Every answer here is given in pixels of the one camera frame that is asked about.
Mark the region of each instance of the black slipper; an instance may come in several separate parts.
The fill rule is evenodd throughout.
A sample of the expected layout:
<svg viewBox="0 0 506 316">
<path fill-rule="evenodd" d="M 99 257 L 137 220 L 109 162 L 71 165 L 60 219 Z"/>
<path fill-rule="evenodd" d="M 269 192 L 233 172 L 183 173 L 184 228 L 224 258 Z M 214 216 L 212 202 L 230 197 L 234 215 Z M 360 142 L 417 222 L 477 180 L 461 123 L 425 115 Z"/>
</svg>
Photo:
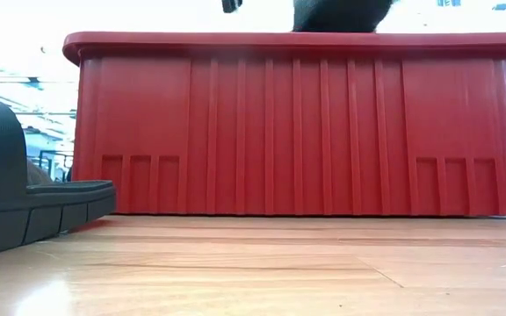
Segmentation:
<svg viewBox="0 0 506 316">
<path fill-rule="evenodd" d="M 0 103 L 0 251 L 46 239 L 115 210 L 110 181 L 26 186 L 25 136 Z"/>
</svg>

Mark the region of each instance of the vertical rib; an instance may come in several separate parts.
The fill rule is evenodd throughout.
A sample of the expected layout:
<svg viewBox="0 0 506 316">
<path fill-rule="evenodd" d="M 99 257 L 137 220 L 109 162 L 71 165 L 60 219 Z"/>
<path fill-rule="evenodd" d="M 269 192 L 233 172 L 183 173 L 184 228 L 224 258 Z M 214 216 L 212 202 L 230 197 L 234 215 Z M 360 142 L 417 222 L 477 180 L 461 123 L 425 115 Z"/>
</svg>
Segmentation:
<svg viewBox="0 0 506 316">
<path fill-rule="evenodd" d="M 208 90 L 208 152 L 206 162 L 206 213 L 216 212 L 216 141 L 218 139 L 218 61 L 210 64 L 210 86 Z"/>
<path fill-rule="evenodd" d="M 438 197 L 440 202 L 439 214 L 445 216 L 447 213 L 447 192 L 446 192 L 446 159 L 438 157 L 437 159 L 437 174 L 438 174 Z"/>
<path fill-rule="evenodd" d="M 159 212 L 159 204 L 157 194 L 159 192 L 159 155 L 151 157 L 151 166 L 149 168 L 149 194 L 148 205 L 151 212 L 157 214 Z"/>
<path fill-rule="evenodd" d="M 300 60 L 293 62 L 293 125 L 294 125 L 294 209 L 304 214 L 303 148 L 302 148 L 302 90 Z"/>
<path fill-rule="evenodd" d="M 379 176 L 382 194 L 382 214 L 389 215 L 392 210 L 389 164 L 387 159 L 386 99 L 384 91 L 384 65 L 380 60 L 376 60 L 374 62 L 374 81 L 376 89 L 376 113 L 378 120 Z"/>
<path fill-rule="evenodd" d="M 274 214 L 274 65 L 265 63 L 264 112 L 264 211 Z"/>
<path fill-rule="evenodd" d="M 360 183 L 360 152 L 358 148 L 357 79 L 355 61 L 347 62 L 347 85 L 349 91 L 349 125 L 351 126 L 351 169 L 353 214 L 362 212 L 362 190 Z"/>
<path fill-rule="evenodd" d="M 506 215 L 506 208 L 503 207 L 506 205 L 506 172 L 503 172 L 503 169 L 506 169 L 506 152 L 503 149 L 503 144 L 505 144 L 506 134 L 500 133 L 502 130 L 501 125 L 502 121 L 506 121 L 506 111 L 501 112 L 501 106 L 499 104 L 506 104 L 505 98 L 505 90 L 501 91 L 501 87 L 506 88 L 505 85 L 497 84 L 497 77 L 500 75 L 497 71 L 497 64 L 499 61 L 491 61 L 491 91 L 493 93 L 492 100 L 495 101 L 495 108 L 497 109 L 496 114 L 492 115 L 492 124 L 491 128 L 494 129 L 491 135 L 495 135 L 495 144 L 497 148 L 498 157 L 495 159 L 495 183 L 497 183 L 497 212 L 489 215 Z"/>
<path fill-rule="evenodd" d="M 237 63 L 237 118 L 236 118 L 236 164 L 235 164 L 235 209 L 245 214 L 245 61 Z"/>
<path fill-rule="evenodd" d="M 131 212 L 130 210 L 130 182 L 132 177 L 130 175 L 130 155 L 122 155 L 122 170 L 120 176 L 120 211 Z"/>
<path fill-rule="evenodd" d="M 189 61 L 186 68 L 187 85 L 185 87 L 186 95 L 184 96 L 183 114 L 184 114 L 184 144 L 183 152 L 180 155 L 179 164 L 179 183 L 177 188 L 177 209 L 180 214 L 187 213 L 187 184 L 189 181 L 189 134 L 191 130 L 191 80 L 192 80 L 192 61 Z"/>
<path fill-rule="evenodd" d="M 462 83 L 460 84 L 461 87 L 463 87 L 464 90 L 464 109 L 466 116 L 468 118 L 472 117 L 472 111 L 470 109 L 470 101 L 469 101 L 469 91 L 468 91 L 468 85 L 467 85 L 467 76 L 466 71 L 460 71 L 461 75 L 460 78 L 462 80 Z M 476 186 L 475 186 L 475 167 L 473 165 L 473 142 L 470 140 L 471 137 L 468 137 L 469 141 L 467 144 L 467 152 L 466 152 L 466 180 L 467 180 L 467 194 L 468 194 L 468 201 L 469 201 L 469 209 L 468 214 L 469 216 L 476 216 L 479 213 L 478 210 L 478 200 L 476 195 Z"/>
<path fill-rule="evenodd" d="M 320 63 L 320 86 L 322 98 L 322 173 L 323 173 L 323 213 L 333 213 L 333 182 L 331 164 L 331 110 L 329 108 L 329 64 Z"/>
<path fill-rule="evenodd" d="M 401 62 L 401 89 L 403 91 L 403 108 L 405 110 L 405 137 L 407 140 L 408 151 L 408 172 L 409 172 L 409 197 L 411 200 L 411 215 L 417 215 L 419 207 L 419 188 L 417 183 L 417 158 L 414 152 L 413 137 L 415 136 L 411 130 L 411 122 L 409 120 L 408 110 L 408 92 L 405 83 L 405 67 Z"/>
</svg>

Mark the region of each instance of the dark animal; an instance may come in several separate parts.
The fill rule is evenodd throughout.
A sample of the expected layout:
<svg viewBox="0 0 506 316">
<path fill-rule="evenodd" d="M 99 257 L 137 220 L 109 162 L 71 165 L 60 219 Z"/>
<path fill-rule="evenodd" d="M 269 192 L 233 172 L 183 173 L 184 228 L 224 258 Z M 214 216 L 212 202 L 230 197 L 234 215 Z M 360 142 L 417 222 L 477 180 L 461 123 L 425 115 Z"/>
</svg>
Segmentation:
<svg viewBox="0 0 506 316">
<path fill-rule="evenodd" d="M 50 184 L 52 179 L 44 170 L 40 169 L 30 160 L 26 160 L 26 184 L 27 185 L 39 185 L 39 184 Z"/>
<path fill-rule="evenodd" d="M 294 0 L 293 32 L 375 32 L 394 0 Z"/>
</svg>

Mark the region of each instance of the plastic storage container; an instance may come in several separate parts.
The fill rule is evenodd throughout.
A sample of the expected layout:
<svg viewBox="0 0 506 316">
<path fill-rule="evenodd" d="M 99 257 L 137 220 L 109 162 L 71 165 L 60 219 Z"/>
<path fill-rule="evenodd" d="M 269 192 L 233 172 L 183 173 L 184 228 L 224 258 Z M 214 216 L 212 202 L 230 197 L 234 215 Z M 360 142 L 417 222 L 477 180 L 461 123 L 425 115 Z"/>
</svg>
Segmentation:
<svg viewBox="0 0 506 316">
<path fill-rule="evenodd" d="M 506 215 L 506 33 L 80 32 L 74 178 L 119 213 Z"/>
</svg>

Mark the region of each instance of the red crate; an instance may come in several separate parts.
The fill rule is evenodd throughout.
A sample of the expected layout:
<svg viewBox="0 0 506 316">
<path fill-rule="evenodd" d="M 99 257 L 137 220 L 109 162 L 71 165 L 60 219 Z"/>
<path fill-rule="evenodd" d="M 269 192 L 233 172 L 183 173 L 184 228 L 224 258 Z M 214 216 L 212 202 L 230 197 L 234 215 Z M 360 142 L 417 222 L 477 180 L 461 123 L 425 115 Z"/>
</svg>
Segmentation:
<svg viewBox="0 0 506 316">
<path fill-rule="evenodd" d="M 119 213 L 506 215 L 506 33 L 80 32 Z"/>
</svg>

